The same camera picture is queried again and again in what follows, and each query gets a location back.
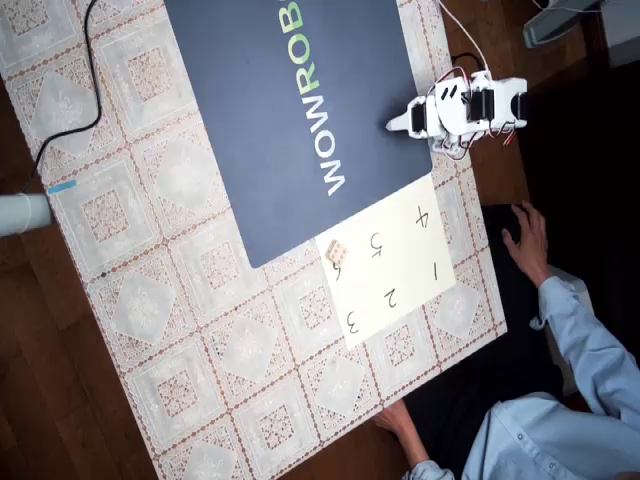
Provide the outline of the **person's right hand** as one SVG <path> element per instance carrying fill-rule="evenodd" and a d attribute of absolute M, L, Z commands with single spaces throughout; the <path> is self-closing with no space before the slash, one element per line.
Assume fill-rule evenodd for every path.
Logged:
<path fill-rule="evenodd" d="M 529 202 L 512 205 L 520 226 L 520 240 L 514 241 L 506 228 L 501 231 L 504 245 L 519 269 L 539 288 L 552 276 L 547 253 L 548 240 L 544 216 Z"/>

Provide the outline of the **person's left hand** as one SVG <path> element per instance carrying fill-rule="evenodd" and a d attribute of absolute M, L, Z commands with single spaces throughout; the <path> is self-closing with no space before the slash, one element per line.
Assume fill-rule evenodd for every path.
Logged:
<path fill-rule="evenodd" d="M 411 468 L 430 459 L 403 400 L 398 400 L 381 410 L 374 416 L 373 421 L 376 426 L 390 431 L 397 437 Z"/>

